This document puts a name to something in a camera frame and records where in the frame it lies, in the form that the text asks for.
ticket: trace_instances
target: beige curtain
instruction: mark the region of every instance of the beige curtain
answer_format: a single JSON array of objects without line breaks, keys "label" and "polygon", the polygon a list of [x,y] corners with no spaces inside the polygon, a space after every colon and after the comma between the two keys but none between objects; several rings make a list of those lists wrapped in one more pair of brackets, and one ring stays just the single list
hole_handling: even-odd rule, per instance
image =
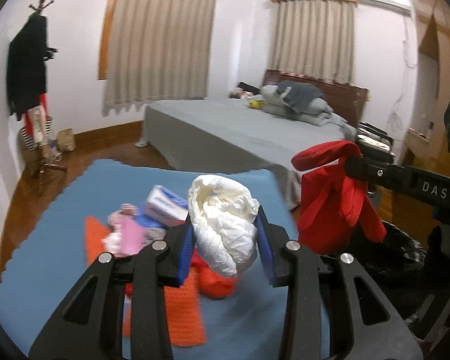
[{"label": "beige curtain", "polygon": [[269,68],[351,83],[355,3],[285,0],[277,5]]},{"label": "beige curtain", "polygon": [[215,0],[117,0],[105,103],[207,96]]}]

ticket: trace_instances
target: gray blanket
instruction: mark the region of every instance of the gray blanket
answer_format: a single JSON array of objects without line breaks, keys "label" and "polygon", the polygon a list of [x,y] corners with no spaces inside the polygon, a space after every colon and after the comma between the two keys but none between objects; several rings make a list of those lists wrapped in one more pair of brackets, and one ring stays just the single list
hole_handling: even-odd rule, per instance
[{"label": "gray blanket", "polygon": [[153,145],[177,170],[239,173],[269,169],[290,209],[300,175],[290,160],[319,143],[344,139],[342,128],[317,127],[248,108],[245,99],[161,100],[145,111],[137,146]]},{"label": "gray blanket", "polygon": [[313,99],[324,99],[325,95],[315,85],[308,82],[282,81],[277,92],[282,95],[283,102],[297,113],[307,113]]},{"label": "gray blanket", "polygon": [[322,112],[318,115],[311,114],[300,114],[298,112],[294,112],[288,107],[280,107],[274,104],[265,104],[262,107],[262,111],[266,112],[270,115],[275,115],[279,117],[284,117],[289,120],[297,120],[299,122],[309,123],[313,126],[322,127],[329,123],[335,124],[340,127],[342,130],[343,136],[346,140],[355,140],[356,130],[352,126],[347,124],[347,121],[343,119],[341,116],[336,113],[327,114],[326,112]]}]

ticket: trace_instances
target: orange knitted cloth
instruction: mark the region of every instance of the orange knitted cloth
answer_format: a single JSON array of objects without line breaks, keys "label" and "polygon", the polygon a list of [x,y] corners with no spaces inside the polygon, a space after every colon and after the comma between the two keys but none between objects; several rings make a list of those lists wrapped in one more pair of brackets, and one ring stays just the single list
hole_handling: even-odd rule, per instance
[{"label": "orange knitted cloth", "polygon": [[[110,233],[108,227],[92,216],[85,218],[85,254],[90,265],[104,246],[102,239]],[[170,342],[176,347],[192,347],[206,343],[205,328],[199,307],[198,278],[194,268],[180,288],[165,287],[165,309]],[[123,334],[130,335],[130,308],[125,315]]]}]

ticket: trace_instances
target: white plastic bag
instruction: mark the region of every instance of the white plastic bag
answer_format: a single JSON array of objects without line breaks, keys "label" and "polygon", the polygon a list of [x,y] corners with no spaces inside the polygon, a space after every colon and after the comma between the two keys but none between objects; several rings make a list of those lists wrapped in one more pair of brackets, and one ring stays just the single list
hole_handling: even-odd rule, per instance
[{"label": "white plastic bag", "polygon": [[188,191],[188,210],[200,256],[216,273],[234,277],[257,257],[259,203],[248,188],[218,175],[201,175]]}]

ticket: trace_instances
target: tissue box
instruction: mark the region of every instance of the tissue box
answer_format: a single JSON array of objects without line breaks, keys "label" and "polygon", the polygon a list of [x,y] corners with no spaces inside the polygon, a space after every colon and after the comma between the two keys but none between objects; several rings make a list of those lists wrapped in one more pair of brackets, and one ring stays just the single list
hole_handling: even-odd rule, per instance
[{"label": "tissue box", "polygon": [[161,185],[148,195],[143,213],[166,227],[181,225],[188,215],[187,201]]},{"label": "tissue box", "polygon": [[145,204],[141,207],[140,214],[135,215],[133,217],[135,222],[137,222],[139,225],[141,225],[145,228],[150,228],[150,227],[153,227],[153,228],[161,228],[162,227],[163,228],[164,225],[162,223],[150,218],[149,216],[147,216],[143,213],[144,208],[145,208]]}]

